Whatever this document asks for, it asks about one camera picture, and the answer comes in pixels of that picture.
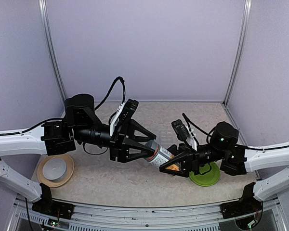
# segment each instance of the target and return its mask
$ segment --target green plate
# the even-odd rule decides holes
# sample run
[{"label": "green plate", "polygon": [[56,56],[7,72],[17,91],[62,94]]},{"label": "green plate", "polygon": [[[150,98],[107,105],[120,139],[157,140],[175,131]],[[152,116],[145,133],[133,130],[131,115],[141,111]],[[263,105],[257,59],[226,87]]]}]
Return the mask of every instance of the green plate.
[{"label": "green plate", "polygon": [[[208,187],[208,186],[212,186],[216,184],[218,180],[220,179],[221,173],[216,163],[212,162],[210,163],[210,165],[212,166],[212,170],[206,173],[205,175],[200,175],[200,174],[195,175],[193,172],[190,172],[189,178],[192,180],[192,182],[194,182],[197,185],[204,186],[204,187]],[[201,167],[199,171],[200,173],[204,173],[204,172],[209,171],[209,169],[210,169],[209,164],[206,164],[204,167]]]}]

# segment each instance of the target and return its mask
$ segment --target beige countertop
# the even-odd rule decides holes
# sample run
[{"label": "beige countertop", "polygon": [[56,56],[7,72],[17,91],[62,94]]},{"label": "beige countertop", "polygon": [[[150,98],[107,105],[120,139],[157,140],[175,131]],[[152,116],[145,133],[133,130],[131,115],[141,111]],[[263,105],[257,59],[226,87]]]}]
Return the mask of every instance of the beige countertop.
[{"label": "beige countertop", "polygon": [[[117,107],[118,103],[105,103],[96,114],[107,123]],[[179,118],[184,121],[183,112],[205,131],[220,121],[229,122],[219,103],[139,103],[133,118],[155,133],[162,145],[178,144],[171,122]],[[161,134],[167,134],[167,138],[162,139]],[[206,136],[199,131],[196,134],[199,142],[205,144]],[[86,149],[91,153],[101,152],[94,145],[87,144]],[[160,173],[144,159],[118,163],[109,160],[108,151],[92,156],[79,145],[68,154],[75,163],[74,174],[67,184],[52,189],[52,194],[53,198],[71,202],[123,207],[200,205],[239,198],[244,186],[255,181],[253,173],[232,177],[221,172],[215,185],[201,187],[189,178]],[[36,172],[32,179],[37,180]]]}]

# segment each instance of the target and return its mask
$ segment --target can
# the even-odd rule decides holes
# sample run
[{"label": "can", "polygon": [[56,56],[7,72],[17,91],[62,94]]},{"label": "can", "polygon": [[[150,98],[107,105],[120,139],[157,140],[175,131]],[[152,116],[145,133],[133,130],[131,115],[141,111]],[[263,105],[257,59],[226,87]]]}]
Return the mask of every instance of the can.
[{"label": "can", "polygon": [[[161,145],[159,145],[155,141],[149,141],[145,145],[155,150],[153,156],[145,158],[147,162],[151,163],[155,167],[159,167],[162,164],[174,158],[174,155],[171,152],[169,152],[166,148],[163,148]],[[170,165],[169,167],[167,167],[167,169],[180,171],[180,164],[177,163],[177,164]]]}]

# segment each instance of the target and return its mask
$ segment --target white wall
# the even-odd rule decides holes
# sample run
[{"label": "white wall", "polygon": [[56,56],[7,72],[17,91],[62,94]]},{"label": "white wall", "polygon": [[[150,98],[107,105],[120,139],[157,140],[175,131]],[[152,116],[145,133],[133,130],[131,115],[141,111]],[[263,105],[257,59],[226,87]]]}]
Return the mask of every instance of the white wall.
[{"label": "white wall", "polygon": [[[0,130],[27,128],[62,111],[38,1],[0,1]],[[38,159],[37,155],[4,158],[27,177]],[[15,198],[16,193],[0,186],[0,231]]]},{"label": "white wall", "polygon": [[[117,76],[137,100],[222,102],[244,0],[47,1],[69,97],[101,100]],[[121,86],[110,100],[121,99]]]},{"label": "white wall", "polygon": [[[229,109],[248,145],[289,141],[289,0],[252,1]],[[289,225],[289,190],[278,197]]]}]

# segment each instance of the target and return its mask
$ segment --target table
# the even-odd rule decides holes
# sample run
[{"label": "table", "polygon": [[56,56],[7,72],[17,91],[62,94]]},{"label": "table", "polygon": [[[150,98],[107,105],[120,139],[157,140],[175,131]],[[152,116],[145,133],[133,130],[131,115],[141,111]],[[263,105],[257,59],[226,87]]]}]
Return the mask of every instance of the table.
[{"label": "table", "polygon": [[[117,107],[118,103],[105,103],[96,114],[107,123]],[[140,102],[133,118],[155,133],[162,145],[167,144],[161,140],[161,133],[168,134],[167,142],[178,144],[171,122],[179,118],[184,121],[183,112],[205,131],[220,121],[229,122],[220,103]],[[205,144],[206,135],[196,133],[199,142]],[[86,145],[86,149],[90,153],[101,152],[94,145]],[[144,159],[118,163],[109,160],[109,152],[92,156],[79,145],[69,155],[75,162],[74,174],[67,184],[52,189],[53,198],[91,205],[170,207],[222,202],[239,198],[244,186],[256,177],[254,173],[232,177],[221,172],[215,185],[201,187],[189,178],[160,173]],[[37,180],[36,171],[32,179]]]}]

